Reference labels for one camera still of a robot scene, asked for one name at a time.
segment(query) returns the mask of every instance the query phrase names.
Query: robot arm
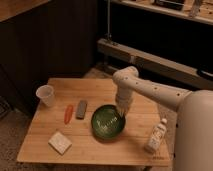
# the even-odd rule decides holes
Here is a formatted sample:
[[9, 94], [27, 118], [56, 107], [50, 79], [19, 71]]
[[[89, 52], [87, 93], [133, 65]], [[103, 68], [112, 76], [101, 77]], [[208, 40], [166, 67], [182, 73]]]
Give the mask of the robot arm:
[[132, 102], [132, 91], [136, 91], [173, 111], [177, 111], [189, 90], [171, 87], [138, 78], [135, 67], [127, 67], [115, 72], [113, 81], [117, 84], [116, 106], [122, 116], [128, 112]]
[[128, 112], [133, 90], [178, 113], [174, 171], [213, 171], [213, 91], [191, 92], [142, 80], [134, 67], [117, 71], [113, 81], [120, 115]]

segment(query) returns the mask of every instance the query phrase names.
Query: plastic bottle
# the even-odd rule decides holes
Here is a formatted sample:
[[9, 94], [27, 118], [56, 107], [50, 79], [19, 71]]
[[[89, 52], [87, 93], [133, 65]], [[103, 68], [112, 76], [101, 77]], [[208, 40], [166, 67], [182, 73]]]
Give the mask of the plastic bottle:
[[166, 124], [167, 124], [167, 119], [163, 118], [161, 119], [160, 123], [154, 126], [152, 134], [145, 146], [145, 149], [148, 152], [155, 153], [160, 147], [160, 144], [167, 132]]

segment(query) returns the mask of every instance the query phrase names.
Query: white cup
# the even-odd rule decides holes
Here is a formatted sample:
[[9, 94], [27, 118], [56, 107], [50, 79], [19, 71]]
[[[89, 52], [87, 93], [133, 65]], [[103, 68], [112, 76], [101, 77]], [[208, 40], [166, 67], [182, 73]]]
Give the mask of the white cup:
[[54, 104], [54, 88], [50, 85], [40, 86], [36, 90], [36, 96], [47, 106], [51, 107]]

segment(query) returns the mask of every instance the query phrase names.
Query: carrot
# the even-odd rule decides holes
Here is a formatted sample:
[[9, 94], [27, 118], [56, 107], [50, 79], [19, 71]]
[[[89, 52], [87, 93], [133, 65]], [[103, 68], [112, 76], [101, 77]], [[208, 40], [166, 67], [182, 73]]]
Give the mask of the carrot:
[[68, 105], [64, 114], [64, 123], [68, 124], [72, 118], [73, 105]]

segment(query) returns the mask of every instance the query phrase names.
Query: bottle cap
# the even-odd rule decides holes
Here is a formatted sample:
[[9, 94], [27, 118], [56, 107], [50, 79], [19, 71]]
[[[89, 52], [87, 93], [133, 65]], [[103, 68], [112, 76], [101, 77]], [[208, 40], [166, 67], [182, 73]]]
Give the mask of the bottle cap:
[[167, 124], [167, 119], [166, 119], [166, 118], [163, 118], [163, 119], [161, 119], [161, 122], [162, 122], [163, 124]]

